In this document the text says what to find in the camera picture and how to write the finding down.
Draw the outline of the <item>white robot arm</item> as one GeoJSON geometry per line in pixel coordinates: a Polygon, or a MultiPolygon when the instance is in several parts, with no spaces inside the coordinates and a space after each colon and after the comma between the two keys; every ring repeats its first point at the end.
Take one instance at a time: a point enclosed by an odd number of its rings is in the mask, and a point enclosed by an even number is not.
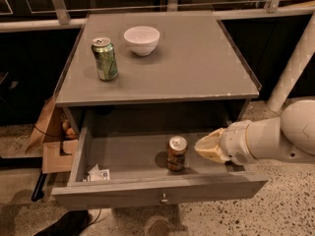
{"type": "Polygon", "coordinates": [[[315,17],[310,19],[291,54],[267,107],[280,111],[279,117],[252,122],[234,122],[199,140],[194,150],[217,163],[237,165],[259,159],[291,163],[315,160],[315,101],[299,100],[284,106],[289,93],[315,53],[315,17]]]}

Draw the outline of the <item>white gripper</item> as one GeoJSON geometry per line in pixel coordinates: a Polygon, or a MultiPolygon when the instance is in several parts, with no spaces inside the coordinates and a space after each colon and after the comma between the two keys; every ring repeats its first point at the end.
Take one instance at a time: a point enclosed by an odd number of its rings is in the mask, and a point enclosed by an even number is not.
{"type": "Polygon", "coordinates": [[[246,131],[251,121],[234,122],[226,129],[219,128],[198,141],[194,150],[202,157],[224,164],[229,160],[236,165],[255,161],[246,143],[246,131]]]}

